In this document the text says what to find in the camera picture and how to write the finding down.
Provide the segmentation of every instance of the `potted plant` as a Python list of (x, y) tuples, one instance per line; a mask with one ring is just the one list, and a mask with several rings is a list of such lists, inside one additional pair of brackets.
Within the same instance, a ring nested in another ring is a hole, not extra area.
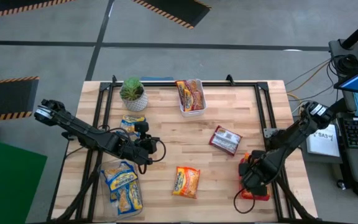
[(119, 94), (125, 106), (130, 111), (136, 112), (143, 110), (149, 101), (143, 84), (138, 78), (128, 78), (125, 80)]

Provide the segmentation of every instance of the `black and yellow striped tape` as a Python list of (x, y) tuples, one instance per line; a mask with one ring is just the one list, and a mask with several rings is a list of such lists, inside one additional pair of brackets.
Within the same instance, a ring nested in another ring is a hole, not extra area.
[(28, 118), (32, 115), (32, 111), (22, 111), (16, 113), (0, 114), (0, 121), (17, 118)]
[[(155, 7), (155, 6), (151, 5), (148, 2), (145, 2), (143, 0), (132, 0), (132, 1), (136, 2), (137, 4), (140, 4), (141, 6), (146, 7), (147, 9), (150, 9), (151, 11), (153, 11), (153, 12), (155, 12), (155, 13), (157, 13), (157, 14), (159, 14), (159, 15), (167, 18), (167, 19), (170, 19), (173, 22), (176, 22), (177, 24), (179, 24), (179, 25), (181, 25), (183, 27), (186, 27), (187, 29), (194, 29), (194, 26), (192, 26), (188, 22), (183, 21), (183, 20), (181, 20), (181, 19), (179, 19), (179, 18), (177, 18), (177, 17), (175, 17), (175, 16), (173, 16), (173, 15), (171, 15), (171, 14), (169, 14), (169, 13), (167, 13), (167, 12), (157, 8), (157, 7)], [(206, 6), (206, 7), (211, 9), (211, 7), (207, 6), (204, 3), (201, 3), (199, 1), (195, 1), (195, 2), (200, 3), (200, 4), (202, 4), (202, 5), (204, 5), (204, 6)]]
[(40, 79), (40, 77), (8, 78), (8, 79), (5, 79), (5, 80), (0, 80), (0, 83), (21, 82), (21, 81), (39, 80), (39, 79)]
[(203, 3), (203, 2), (200, 2), (200, 1), (197, 1), (197, 0), (194, 0), (194, 1), (197, 2), (198, 4), (202, 4), (203, 6), (209, 8), (209, 9), (212, 9), (211, 6), (209, 6), (209, 5), (207, 5), (207, 4)]
[(45, 2), (38, 3), (38, 4), (32, 4), (32, 5), (29, 5), (29, 6), (18, 7), (18, 8), (14, 8), (14, 9), (10, 9), (10, 10), (3, 10), (3, 11), (0, 11), (0, 16), (16, 14), (16, 13), (19, 13), (19, 12), (26, 12), (26, 11), (33, 10), (33, 9), (39, 9), (39, 8), (42, 8), (42, 7), (53, 6), (53, 5), (56, 5), (56, 4), (61, 4), (61, 3), (71, 2), (71, 1), (75, 1), (75, 0), (51, 0), (51, 1), (45, 1)]

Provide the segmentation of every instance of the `wooden tabletop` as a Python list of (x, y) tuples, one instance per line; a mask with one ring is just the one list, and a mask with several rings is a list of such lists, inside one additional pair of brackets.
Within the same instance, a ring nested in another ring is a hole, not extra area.
[[(293, 120), (284, 82), (281, 80), (266, 82), (269, 85), (277, 126), (287, 128)], [(81, 92), (76, 116), (89, 124), (93, 122), (99, 84), (100, 82), (85, 82)], [(276, 221), (272, 197), (267, 202), (256, 201), (253, 211), (246, 215), (237, 213), (233, 207), (233, 198), (239, 190), (239, 161), (246, 152), (264, 149), (254, 89), (242, 86), (204, 87), (208, 109), (204, 115), (192, 118), (184, 118), (181, 115), (176, 88), (146, 87), (145, 89), (149, 96), (149, 103), (145, 110), (133, 113), (126, 110), (119, 97), (119, 88), (115, 88), (109, 125), (112, 128), (118, 127), (124, 114), (144, 115), (150, 126), (148, 133), (161, 138), (167, 146), (167, 155), (163, 161), (148, 166), (147, 173), (139, 177), (144, 203), (142, 213), (120, 222)], [(265, 119), (269, 124), (263, 91), (261, 94)], [(103, 120), (106, 98), (104, 96), (99, 124)], [(218, 125), (243, 136), (234, 157), (208, 145)], [(163, 153), (161, 145), (157, 146), (158, 151), (152, 155), (154, 159), (158, 159)], [(77, 142), (72, 142), (69, 144), (68, 152), (78, 147)], [(85, 158), (86, 149), (66, 159), (52, 213), (53, 218), (61, 215), (78, 193)], [(104, 154), (103, 161), (111, 160), (116, 158)], [(172, 195), (177, 166), (190, 166), (201, 170), (197, 199)], [(290, 155), (285, 167), (291, 190), (307, 211), (316, 217), (316, 208), (300, 150)], [(108, 221), (103, 217), (101, 184), (105, 183), (99, 183), (94, 222)], [(280, 197), (285, 211), (282, 192)], [(88, 211), (88, 200), (89, 197), (86, 198), (84, 215)], [(237, 199), (240, 210), (247, 210), (251, 205), (251, 200)]]

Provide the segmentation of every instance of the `gray floor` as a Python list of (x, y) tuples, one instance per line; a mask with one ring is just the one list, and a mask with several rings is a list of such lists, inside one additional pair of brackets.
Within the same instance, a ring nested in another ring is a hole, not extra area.
[[(194, 30), (187, 30), (130, 0), (116, 0), (104, 42), (174, 44), (243, 44), (326, 47), (358, 27), (358, 1), (351, 0), (203, 0), (213, 10)], [(0, 40), (96, 42), (108, 0), (77, 0), (13, 16), (0, 17)], [(64, 102), (75, 113), (93, 47), (0, 45), (0, 78), (41, 77), (36, 103)], [(92, 80), (116, 75), (220, 80), (280, 79), (286, 82), (329, 58), (328, 52), (281, 50), (195, 50), (102, 48)], [(288, 90), (305, 78), (288, 85)], [(330, 85), (319, 73), (294, 94), (314, 95)], [(331, 90), (316, 100), (335, 101)], [(291, 103), (295, 109), (296, 102)], [(48, 156), (37, 195), (27, 218), (47, 217), (67, 142), (61, 129), (35, 120), (1, 122), (0, 140)], [(336, 188), (327, 164), (306, 163), (313, 197), (323, 220), (358, 223), (358, 198)]]

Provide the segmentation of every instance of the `clear plastic container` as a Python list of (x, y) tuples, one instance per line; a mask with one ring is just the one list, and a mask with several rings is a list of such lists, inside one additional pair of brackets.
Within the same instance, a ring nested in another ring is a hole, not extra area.
[[(132, 217), (134, 215), (138, 215), (143, 210), (143, 208), (142, 208), (142, 209), (137, 210), (137, 211), (132, 212), (132, 213), (118, 215), (118, 200), (116, 200), (115, 202), (110, 202), (110, 189), (109, 189), (109, 186), (106, 184), (106, 178), (101, 173), (101, 171), (106, 170), (106, 169), (118, 168), (119, 165), (121, 164), (121, 162), (122, 162), (122, 160), (104, 162), (104, 163), (100, 164), (99, 169), (98, 169), (99, 178), (100, 178), (100, 185), (101, 185), (101, 190), (102, 190), (102, 196), (103, 196), (103, 219), (106, 222), (115, 222), (116, 220)], [(136, 184), (137, 184), (137, 186), (139, 188), (139, 197), (140, 197), (140, 201), (142, 202), (142, 205), (143, 205), (142, 191), (141, 191), (141, 188), (140, 188), (139, 175), (138, 175), (138, 173), (136, 171), (136, 166), (131, 161), (125, 160), (125, 162), (127, 162), (129, 165), (134, 167), (135, 173), (138, 176), (138, 179), (135, 180), (135, 181), (136, 181)]]
[(180, 112), (181, 112), (181, 115), (184, 116), (184, 117), (192, 117), (192, 116), (199, 116), (199, 115), (203, 115), (205, 113), (205, 110), (207, 108), (207, 105), (206, 105), (206, 101), (205, 101), (205, 96), (204, 96), (204, 89), (203, 89), (203, 82), (199, 79), (196, 79), (196, 82), (197, 82), (197, 87), (199, 90), (201, 90), (201, 94), (203, 96), (203, 106), (204, 106), (204, 109), (202, 110), (196, 110), (196, 111), (188, 111), (186, 112), (183, 105), (180, 103), (180, 99), (179, 99), (179, 105), (180, 105)]

